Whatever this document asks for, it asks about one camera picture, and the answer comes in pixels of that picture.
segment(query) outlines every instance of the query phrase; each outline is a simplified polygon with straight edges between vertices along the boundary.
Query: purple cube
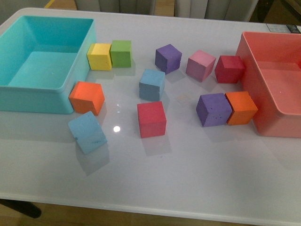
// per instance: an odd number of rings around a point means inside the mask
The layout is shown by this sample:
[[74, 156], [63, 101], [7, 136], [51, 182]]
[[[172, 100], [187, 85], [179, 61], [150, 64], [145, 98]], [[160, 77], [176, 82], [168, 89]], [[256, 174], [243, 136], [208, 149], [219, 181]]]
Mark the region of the purple cube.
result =
[[155, 65], [165, 74], [180, 68], [182, 53], [168, 44], [156, 50]]
[[203, 127], [219, 126], [227, 122], [232, 108], [223, 93], [201, 95], [197, 114]]

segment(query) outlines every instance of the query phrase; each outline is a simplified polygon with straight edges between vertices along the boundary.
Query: yellow cube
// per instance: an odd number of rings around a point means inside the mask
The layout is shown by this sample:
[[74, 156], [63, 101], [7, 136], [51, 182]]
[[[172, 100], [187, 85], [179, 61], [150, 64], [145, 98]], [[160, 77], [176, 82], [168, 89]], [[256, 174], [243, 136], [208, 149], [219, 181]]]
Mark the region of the yellow cube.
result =
[[91, 70], [97, 70], [97, 71], [112, 70], [110, 49], [111, 49], [111, 44], [107, 44], [107, 43], [91, 44], [87, 53]]

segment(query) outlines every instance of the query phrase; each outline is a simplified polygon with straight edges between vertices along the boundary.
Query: table leg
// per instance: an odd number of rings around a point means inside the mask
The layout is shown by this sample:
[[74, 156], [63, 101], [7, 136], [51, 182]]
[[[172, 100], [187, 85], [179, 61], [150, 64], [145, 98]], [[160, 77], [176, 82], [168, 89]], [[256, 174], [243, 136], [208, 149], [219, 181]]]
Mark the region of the table leg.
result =
[[23, 213], [31, 218], [38, 218], [42, 211], [31, 202], [0, 199], [0, 204]]

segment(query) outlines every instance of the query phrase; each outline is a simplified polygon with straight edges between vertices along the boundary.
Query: magenta cube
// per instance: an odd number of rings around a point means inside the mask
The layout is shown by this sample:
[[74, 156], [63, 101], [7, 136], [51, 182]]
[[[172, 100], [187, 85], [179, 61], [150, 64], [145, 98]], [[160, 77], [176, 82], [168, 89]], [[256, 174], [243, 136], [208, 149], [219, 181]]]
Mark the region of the magenta cube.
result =
[[218, 83], [237, 83], [245, 72], [245, 65], [239, 56], [220, 56], [214, 72]]

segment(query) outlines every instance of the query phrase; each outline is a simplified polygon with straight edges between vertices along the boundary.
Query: pink cube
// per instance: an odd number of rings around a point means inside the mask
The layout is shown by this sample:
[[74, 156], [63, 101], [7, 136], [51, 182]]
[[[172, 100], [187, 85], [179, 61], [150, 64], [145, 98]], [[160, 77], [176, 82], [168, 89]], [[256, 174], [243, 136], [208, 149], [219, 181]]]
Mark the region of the pink cube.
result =
[[186, 74], [202, 82], [211, 74], [215, 60], [216, 57], [198, 50], [189, 57]]

